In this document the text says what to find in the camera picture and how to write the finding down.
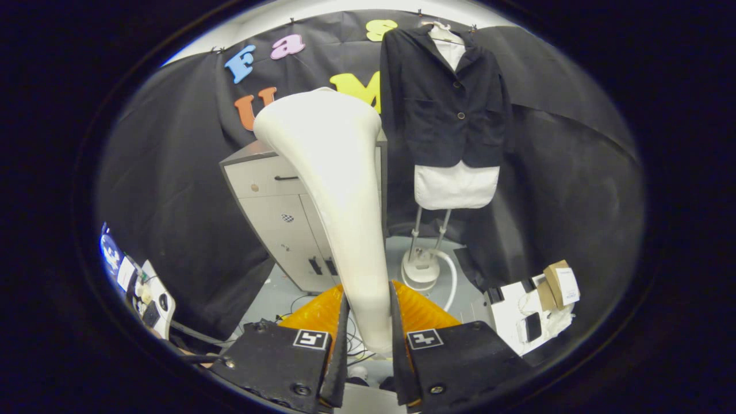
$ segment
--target white cable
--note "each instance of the white cable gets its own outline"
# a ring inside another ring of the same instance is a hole
[[[442,308],[445,312],[447,312],[447,310],[450,308],[450,306],[453,305],[453,301],[455,300],[455,291],[457,290],[457,287],[458,287],[458,272],[457,272],[457,269],[455,268],[455,264],[453,263],[453,260],[450,259],[450,257],[445,252],[432,249],[429,251],[429,253],[441,259],[444,259],[445,262],[447,262],[447,265],[450,266],[450,274],[453,277],[453,284],[452,284],[452,287],[450,288],[450,297],[448,298],[447,303],[445,304],[445,307]]]

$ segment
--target white cabinet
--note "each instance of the white cabinet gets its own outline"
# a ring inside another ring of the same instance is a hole
[[[386,139],[376,143],[376,177],[386,234]],[[319,213],[296,171],[267,144],[255,141],[220,163],[248,223],[284,273],[304,292],[340,283]]]

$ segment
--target black blazer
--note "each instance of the black blazer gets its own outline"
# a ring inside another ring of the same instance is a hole
[[[415,165],[497,166],[511,103],[495,56],[466,32],[456,71],[429,37],[431,25],[393,29],[381,44],[381,119],[394,154]]]

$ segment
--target black curtain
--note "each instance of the black curtain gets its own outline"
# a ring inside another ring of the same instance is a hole
[[[362,10],[284,24],[164,66],[113,125],[99,173],[98,221],[136,261],[152,261],[177,300],[175,320],[225,339],[272,268],[219,170],[222,159],[255,139],[233,103],[253,95],[257,115],[264,88],[276,87],[279,99],[334,88],[330,78],[343,73],[368,85],[381,49],[366,37],[375,19],[415,27],[432,17]],[[306,47],[270,59],[272,44],[291,34]],[[485,287],[567,259],[583,295],[569,331],[583,332],[617,303],[636,262],[645,200],[634,140],[604,91],[552,46],[517,27],[480,29],[474,37],[496,54],[506,80],[513,151],[491,204],[454,211],[447,238],[467,244]],[[253,71],[236,84],[224,65],[249,44],[256,46]],[[389,163],[389,185],[400,162],[410,161]],[[409,235],[413,194],[389,193],[388,205],[389,234]],[[422,236],[436,236],[443,214],[425,214]]]

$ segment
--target cardboard box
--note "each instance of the cardboard box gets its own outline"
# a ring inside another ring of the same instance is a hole
[[[542,310],[548,311],[557,307],[550,284],[546,280],[537,286],[537,292],[539,293],[539,301],[542,302]]]
[[[567,264],[565,260],[555,264],[550,264],[545,269],[544,274],[546,279],[545,282],[548,284],[557,309],[562,309],[565,306],[580,300],[578,282],[575,279],[573,270],[570,269],[570,265]],[[539,298],[542,299],[542,296],[545,294],[546,292],[543,294],[542,291],[540,291]]]

